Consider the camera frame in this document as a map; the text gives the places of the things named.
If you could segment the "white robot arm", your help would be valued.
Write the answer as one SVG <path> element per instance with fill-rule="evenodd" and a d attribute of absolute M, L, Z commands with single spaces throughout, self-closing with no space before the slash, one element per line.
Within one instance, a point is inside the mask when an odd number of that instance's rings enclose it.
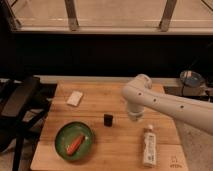
<path fill-rule="evenodd" d="M 213 135 L 213 103 L 159 93 L 152 90 L 152 80 L 139 74 L 122 88 L 127 113 L 139 121 L 148 107 Z"/>

